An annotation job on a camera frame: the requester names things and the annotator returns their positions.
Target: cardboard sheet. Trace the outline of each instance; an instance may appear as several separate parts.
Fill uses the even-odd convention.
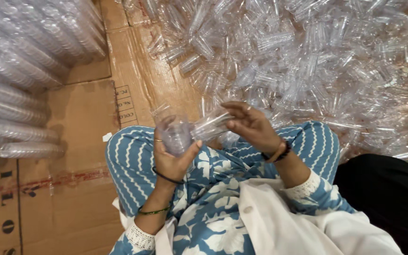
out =
[[[93,0],[97,9],[101,11],[99,0]],[[90,82],[111,77],[110,58],[107,56],[99,62],[92,62],[87,65],[78,65],[71,69],[65,84],[75,84],[80,82]]]
[[[152,59],[145,51],[159,31],[158,25],[146,25],[108,33],[112,79],[116,86],[122,127],[133,124],[154,126],[150,109],[162,102],[185,112],[190,121],[199,118],[198,91],[191,87],[188,79],[181,77],[177,66],[172,68],[163,60]],[[124,100],[130,100],[129,105],[133,104],[134,109],[127,109]]]
[[[102,141],[119,129],[114,84],[69,85],[46,97],[47,128],[66,154],[0,167],[0,254],[107,254],[123,231]]]

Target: black bracelet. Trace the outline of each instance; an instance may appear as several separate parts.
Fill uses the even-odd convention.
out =
[[[287,141],[284,141],[284,142],[286,143],[286,150],[285,150],[283,153],[281,153],[281,154],[276,158],[276,160],[274,161],[274,163],[280,161],[281,159],[284,159],[285,156],[287,156],[287,154],[289,154],[289,152],[291,151],[291,145],[289,145],[289,143],[288,143]],[[262,153],[262,157],[263,157],[264,160],[266,160],[266,161],[270,159],[270,158],[269,158],[267,155],[265,155],[264,153]]]
[[[161,173],[157,172],[155,166],[152,167],[152,172],[156,173],[158,176],[162,177],[163,179],[165,179],[165,180],[167,180],[169,182],[172,182],[172,183],[175,183],[175,184],[184,184],[184,182],[174,181],[174,180],[162,175]]]

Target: blue patterned kurta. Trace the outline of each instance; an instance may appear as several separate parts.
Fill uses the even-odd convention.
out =
[[[328,126],[311,121],[282,128],[277,133],[290,142],[292,150],[321,178],[314,193],[292,200],[292,211],[308,215],[337,210],[354,212],[331,185],[339,160],[339,142]],[[154,189],[153,135],[151,127],[131,126],[108,141],[106,161],[128,217],[136,215]],[[174,253],[254,254],[238,211],[239,183],[249,178],[279,178],[275,166],[265,164],[261,153],[243,139],[224,150],[204,145],[193,165],[172,200],[169,216],[178,219]],[[133,247],[123,234],[110,254],[151,253]]]

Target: beaded bracelet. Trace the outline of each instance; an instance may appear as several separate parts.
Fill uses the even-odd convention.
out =
[[[140,207],[138,208],[138,214],[142,214],[142,215],[152,215],[152,214],[157,214],[157,213],[161,213],[161,212],[167,211],[167,210],[169,210],[169,209],[171,208],[171,206],[168,206],[168,207],[165,208],[165,209],[161,209],[161,210],[155,211],[155,212],[141,212],[141,209],[142,209],[142,208],[143,208],[143,206],[140,206]]]

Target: leg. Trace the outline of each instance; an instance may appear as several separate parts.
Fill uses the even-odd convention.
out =
[[[318,121],[280,129],[278,135],[291,143],[292,150],[317,175],[333,183],[340,158],[338,136]]]
[[[127,216],[136,215],[153,191],[154,129],[131,126],[117,132],[106,145],[106,163]]]

